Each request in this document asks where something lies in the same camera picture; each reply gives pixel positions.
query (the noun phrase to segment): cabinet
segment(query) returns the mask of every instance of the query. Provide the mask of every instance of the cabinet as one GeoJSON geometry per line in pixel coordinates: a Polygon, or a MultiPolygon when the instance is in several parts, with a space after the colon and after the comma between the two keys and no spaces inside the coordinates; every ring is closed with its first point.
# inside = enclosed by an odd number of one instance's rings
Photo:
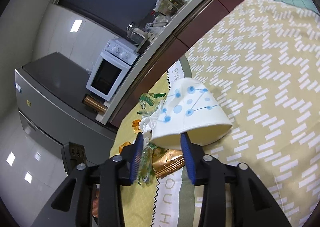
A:
{"type": "Polygon", "coordinates": [[[190,48],[228,14],[218,0],[212,0],[177,37],[190,48]]]}

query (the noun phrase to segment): paper cup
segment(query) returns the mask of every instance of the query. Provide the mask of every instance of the paper cup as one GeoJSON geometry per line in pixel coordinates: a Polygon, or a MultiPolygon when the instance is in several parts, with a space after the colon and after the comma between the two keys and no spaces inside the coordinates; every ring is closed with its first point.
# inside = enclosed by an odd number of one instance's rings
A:
{"type": "Polygon", "coordinates": [[[181,150],[180,134],[188,132],[192,143],[211,144],[232,124],[208,89],[192,78],[182,78],[170,88],[151,141],[159,147],[181,150]]]}

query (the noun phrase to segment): oven knob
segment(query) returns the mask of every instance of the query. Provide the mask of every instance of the oven knob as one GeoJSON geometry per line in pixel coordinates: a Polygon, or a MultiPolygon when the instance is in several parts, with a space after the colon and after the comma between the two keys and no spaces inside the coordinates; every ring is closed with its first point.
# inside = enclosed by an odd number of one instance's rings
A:
{"type": "Polygon", "coordinates": [[[117,46],[114,46],[112,48],[113,53],[117,53],[119,51],[119,48],[117,46]]]}
{"type": "Polygon", "coordinates": [[[121,54],[120,54],[120,57],[121,58],[126,58],[128,56],[128,54],[126,53],[126,52],[122,52],[121,54]]]}

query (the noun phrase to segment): refrigerator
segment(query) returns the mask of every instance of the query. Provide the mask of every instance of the refrigerator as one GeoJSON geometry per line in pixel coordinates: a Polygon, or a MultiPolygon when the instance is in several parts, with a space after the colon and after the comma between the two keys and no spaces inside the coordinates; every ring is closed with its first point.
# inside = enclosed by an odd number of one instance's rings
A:
{"type": "Polygon", "coordinates": [[[85,87],[88,79],[85,69],[57,52],[15,70],[26,134],[59,158],[64,144],[83,145],[88,165],[97,165],[108,159],[117,128],[96,121],[97,112],[82,104],[86,93],[92,95],[85,87]]]}

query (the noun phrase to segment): crumpled tissue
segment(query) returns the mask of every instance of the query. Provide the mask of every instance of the crumpled tissue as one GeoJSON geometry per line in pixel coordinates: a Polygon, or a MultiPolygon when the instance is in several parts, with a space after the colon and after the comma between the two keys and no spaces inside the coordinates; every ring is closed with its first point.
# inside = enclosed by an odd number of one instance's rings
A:
{"type": "Polygon", "coordinates": [[[158,109],[151,114],[150,116],[142,116],[141,121],[139,122],[139,128],[143,134],[143,148],[145,148],[149,143],[152,137],[152,131],[156,127],[156,122],[160,116],[164,100],[161,100],[158,109]]]}

